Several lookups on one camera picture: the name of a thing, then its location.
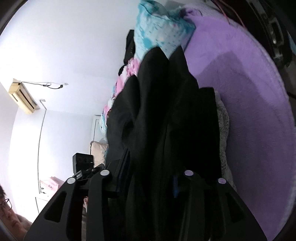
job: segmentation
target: purple blanket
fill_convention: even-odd
[[[201,16],[201,9],[186,11],[185,19],[196,25],[185,51],[189,70],[200,87],[221,95],[230,119],[226,156],[237,192],[272,240],[295,199],[294,119],[280,75],[246,31],[223,17]]]

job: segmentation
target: eyeglasses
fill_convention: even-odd
[[[9,198],[5,199],[3,203],[0,204],[0,217],[4,215],[4,210],[9,211],[11,209],[12,209],[12,205]]]

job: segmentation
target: pillow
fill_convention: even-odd
[[[154,47],[160,47],[167,58],[182,46],[185,50],[195,30],[195,25],[180,16],[181,7],[167,11],[163,5],[151,0],[142,0],[134,31],[135,58],[140,62]]]
[[[108,147],[108,144],[101,144],[96,141],[91,142],[91,155],[94,156],[94,167],[102,163],[105,165],[105,152]]]

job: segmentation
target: electrical cable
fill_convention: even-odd
[[[246,26],[245,26],[245,24],[244,24],[244,22],[243,22],[242,19],[239,17],[239,15],[237,14],[237,12],[233,9],[233,7],[229,6],[229,5],[228,5],[226,2],[224,2],[223,0],[218,0],[218,1],[221,2],[222,4],[224,4],[226,7],[230,8],[230,9],[235,13],[235,15],[238,17],[238,19],[240,20],[242,26],[243,26],[245,29],[247,29]]]
[[[36,206],[37,206],[38,214],[40,214],[40,212],[39,212],[39,208],[38,208],[38,204],[37,204],[37,198],[36,198],[36,197],[35,197],[35,201],[36,201]]]
[[[43,104],[43,102],[41,100],[39,100],[40,103],[43,105],[45,112],[44,112],[44,116],[42,119],[42,124],[41,124],[41,129],[40,129],[40,135],[39,135],[39,141],[38,141],[38,153],[37,153],[37,178],[38,178],[38,191],[40,194],[40,181],[39,181],[39,150],[40,150],[40,140],[41,140],[41,134],[42,134],[42,128],[43,128],[43,123],[44,123],[44,119],[45,119],[45,115],[46,115],[46,111],[47,108],[45,107],[45,105]]]
[[[45,85],[43,84],[40,84],[42,82],[26,82],[26,81],[22,81],[21,83],[26,83],[26,84],[31,84],[31,85],[40,85],[40,86],[43,86],[43,87],[47,87],[47,88],[50,88],[50,89],[53,89],[53,90],[57,90],[57,89],[61,89],[64,87],[64,85],[60,85],[58,88],[52,88],[50,87],[52,84],[50,82],[46,82]]]
[[[217,0],[214,0],[215,4],[218,6],[218,8],[221,10],[221,12],[223,13],[224,17],[226,18],[228,24],[230,24],[229,19],[226,15],[226,13],[224,12],[223,8],[221,7],[221,5],[217,2]]]

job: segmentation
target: beige pillow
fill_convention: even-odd
[[[94,156],[95,167],[102,163],[105,165],[105,153],[108,146],[108,144],[101,144],[96,141],[91,142],[91,155]]]

